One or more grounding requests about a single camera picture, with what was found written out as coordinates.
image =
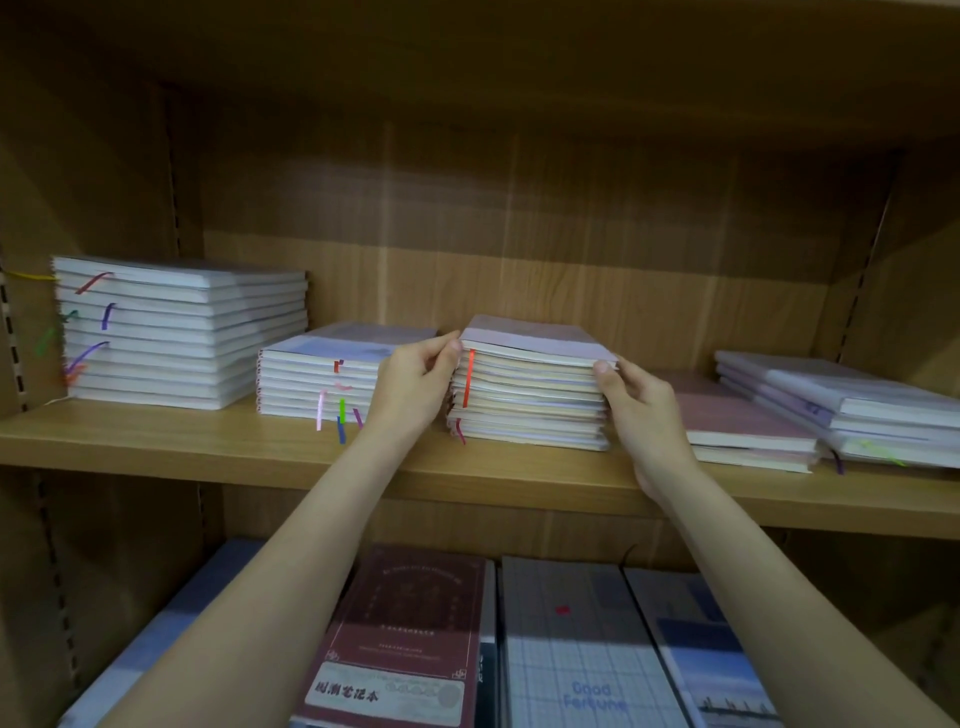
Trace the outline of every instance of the finger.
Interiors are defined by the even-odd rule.
[[[617,369],[620,370],[620,376],[627,382],[627,385],[636,389],[640,395],[647,388],[657,386],[662,382],[662,379],[657,379],[645,369],[640,369],[634,362],[627,361],[622,356],[616,358],[616,365]]]
[[[593,375],[596,377],[597,386],[600,387],[600,391],[604,393],[611,407],[616,407],[630,398],[623,379],[608,362],[596,362],[593,365]]]
[[[450,333],[445,333],[443,336],[437,336],[436,338],[427,339],[426,341],[419,341],[413,346],[417,349],[417,354],[420,355],[420,358],[426,362],[442,352],[446,346],[446,342],[459,338],[459,336],[460,331],[451,331]]]
[[[460,339],[450,339],[443,350],[437,354],[437,360],[433,364],[433,369],[427,375],[432,379],[442,381],[444,387],[453,376],[453,371],[460,363],[460,354],[464,350],[464,345]]]

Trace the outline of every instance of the red ribbon bookmark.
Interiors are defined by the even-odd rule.
[[[476,354],[475,349],[470,350],[470,362],[467,364],[467,386],[464,387],[464,409],[467,409],[467,402],[470,401],[470,378],[473,376],[473,355]]]
[[[113,275],[113,272],[112,272],[112,271],[105,271],[104,273],[98,273],[96,276],[94,276],[92,279],[88,280],[88,281],[87,281],[86,283],[84,283],[80,288],[78,288],[76,291],[74,291],[74,293],[83,293],[85,290],[88,290],[91,285],[93,285],[94,283],[96,283],[98,280],[100,280],[100,279],[103,278],[104,276],[112,276],[112,275]]]

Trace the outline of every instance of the pink notebook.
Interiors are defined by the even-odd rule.
[[[744,400],[726,387],[692,372],[657,372],[677,394],[691,445],[713,448],[813,452],[817,438],[808,430]]]

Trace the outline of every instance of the pink ribbon bookmark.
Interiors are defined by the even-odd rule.
[[[317,400],[317,431],[320,432],[320,428],[324,426],[324,396],[326,395],[326,390],[320,390],[320,398]]]

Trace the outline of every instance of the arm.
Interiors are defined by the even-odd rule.
[[[955,726],[806,580],[712,478],[670,385],[597,362],[637,479],[677,525],[790,728]]]
[[[381,365],[367,425],[103,728],[287,724],[367,519],[443,403],[457,333],[400,347]]]

